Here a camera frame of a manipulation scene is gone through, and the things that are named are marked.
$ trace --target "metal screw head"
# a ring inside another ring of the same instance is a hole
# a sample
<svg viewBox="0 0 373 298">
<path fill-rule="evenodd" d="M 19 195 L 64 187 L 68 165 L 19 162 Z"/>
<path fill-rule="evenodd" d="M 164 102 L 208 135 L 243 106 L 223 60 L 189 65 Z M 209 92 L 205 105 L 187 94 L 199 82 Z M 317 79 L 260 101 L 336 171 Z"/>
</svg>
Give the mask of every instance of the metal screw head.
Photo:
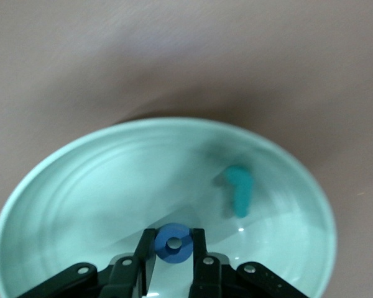
<svg viewBox="0 0 373 298">
<path fill-rule="evenodd" d="M 210 258 L 209 256 L 207 258 L 204 258 L 203 262 L 206 265 L 212 265 L 212 264 L 214 264 L 214 260 L 212 258 Z"/>
<path fill-rule="evenodd" d="M 132 263 L 132 260 L 130 260 L 130 259 L 126 259 L 126 260 L 124 260 L 124 261 L 122 262 L 122 265 L 123 265 L 123 266 L 129 266 L 129 265 L 131 265 L 131 263 Z"/>
<path fill-rule="evenodd" d="M 79 270 L 77 271 L 78 274 L 85 274 L 89 271 L 90 269 L 88 269 L 88 267 L 81 267 L 79 268 Z"/>
<path fill-rule="evenodd" d="M 253 265 L 245 265 L 245 267 L 243 268 L 247 273 L 255 273 L 256 271 L 256 268 L 253 266 Z"/>
</svg>

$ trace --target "blue ring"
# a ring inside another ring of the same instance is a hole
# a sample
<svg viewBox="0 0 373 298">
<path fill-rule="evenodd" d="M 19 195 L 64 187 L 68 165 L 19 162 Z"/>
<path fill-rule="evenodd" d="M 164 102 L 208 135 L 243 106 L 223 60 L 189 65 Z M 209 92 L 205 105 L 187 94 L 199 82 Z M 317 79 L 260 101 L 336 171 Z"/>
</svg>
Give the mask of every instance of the blue ring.
<svg viewBox="0 0 373 298">
<path fill-rule="evenodd" d="M 170 238 L 181 240 L 179 248 L 170 248 L 167 241 Z M 156 255 L 162 260 L 177 264 L 186 261 L 193 252 L 193 241 L 190 235 L 190 229 L 179 223 L 168 223 L 159 229 L 155 238 Z"/>
</svg>

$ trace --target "teal object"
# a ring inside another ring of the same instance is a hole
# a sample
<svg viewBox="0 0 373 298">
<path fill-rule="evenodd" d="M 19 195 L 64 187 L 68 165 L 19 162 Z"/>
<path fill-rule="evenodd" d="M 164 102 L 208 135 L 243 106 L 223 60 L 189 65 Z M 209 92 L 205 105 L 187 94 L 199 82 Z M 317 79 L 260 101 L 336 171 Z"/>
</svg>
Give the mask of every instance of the teal object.
<svg viewBox="0 0 373 298">
<path fill-rule="evenodd" d="M 246 217 L 252 196 L 253 178 L 248 169 L 242 166 L 230 166 L 225 170 L 228 183 L 234 187 L 233 207 L 235 215 Z"/>
<path fill-rule="evenodd" d="M 230 165 L 254 177 L 244 218 L 213 182 Z M 0 297 L 16 297 L 78 262 L 102 270 L 134 251 L 143 229 L 171 222 L 205 229 L 209 251 L 227 255 L 233 268 L 257 261 L 310 298 L 320 298 L 331 277 L 333 213 L 294 157 L 239 127 L 162 118 L 75 140 L 19 183 L 0 214 Z M 188 297 L 192 267 L 192 258 L 158 259 L 151 296 Z"/>
</svg>

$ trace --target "hole in washer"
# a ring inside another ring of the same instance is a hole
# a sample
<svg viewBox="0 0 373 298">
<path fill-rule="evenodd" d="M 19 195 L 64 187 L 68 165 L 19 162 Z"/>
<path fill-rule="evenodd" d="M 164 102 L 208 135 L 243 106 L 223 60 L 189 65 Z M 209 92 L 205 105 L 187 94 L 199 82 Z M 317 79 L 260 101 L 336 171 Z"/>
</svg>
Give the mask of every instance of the hole in washer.
<svg viewBox="0 0 373 298">
<path fill-rule="evenodd" d="M 167 240 L 166 244 L 172 250 L 177 250 L 177 249 L 179 249 L 181 247 L 182 241 L 181 241 L 181 239 L 179 239 L 177 237 L 172 237 L 172 238 L 170 238 L 170 239 Z"/>
</svg>

